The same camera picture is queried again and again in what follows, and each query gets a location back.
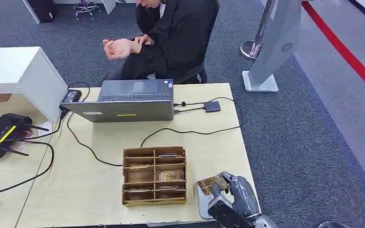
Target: power adapter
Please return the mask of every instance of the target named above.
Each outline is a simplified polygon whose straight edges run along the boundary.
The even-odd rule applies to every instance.
[[[205,111],[207,113],[219,112],[220,110],[219,101],[205,102]]]
[[[67,95],[64,97],[64,100],[62,102],[71,103],[71,102],[79,102],[80,97],[82,96],[82,92],[80,90],[75,89],[69,89]],[[61,119],[64,118],[69,110],[62,105],[59,106],[61,109]]]

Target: red floor stripe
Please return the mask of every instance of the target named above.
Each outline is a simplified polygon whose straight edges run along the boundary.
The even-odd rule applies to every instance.
[[[365,81],[365,66],[347,49],[347,47],[339,40],[339,38],[332,32],[328,25],[321,19],[317,12],[313,9],[309,2],[301,3],[303,8],[310,15],[314,23],[344,58],[344,60],[355,70],[359,76]]]

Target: laptop label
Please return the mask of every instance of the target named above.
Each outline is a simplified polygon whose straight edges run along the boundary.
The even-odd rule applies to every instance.
[[[86,112],[86,113],[83,113],[85,115],[102,115],[101,112]]]

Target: robotic hand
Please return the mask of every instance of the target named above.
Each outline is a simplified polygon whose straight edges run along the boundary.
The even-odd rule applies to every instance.
[[[212,186],[214,199],[209,202],[208,213],[226,228],[278,228],[266,215],[259,211],[258,201],[248,181],[242,176],[222,172],[229,184],[234,202],[230,203],[222,194],[217,183]]]

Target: hand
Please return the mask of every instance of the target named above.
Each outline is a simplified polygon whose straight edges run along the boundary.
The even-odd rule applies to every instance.
[[[133,41],[128,39],[118,39],[115,41],[106,41],[104,51],[108,60],[126,58],[132,52]]]
[[[103,39],[103,46],[104,46],[104,52],[107,54],[107,52],[111,55],[114,54],[113,50],[110,48],[111,44],[109,44],[108,46],[106,46],[106,44],[110,42],[108,39]]]
[[[141,37],[135,37],[135,42],[138,44],[154,45],[154,41],[147,34]]]

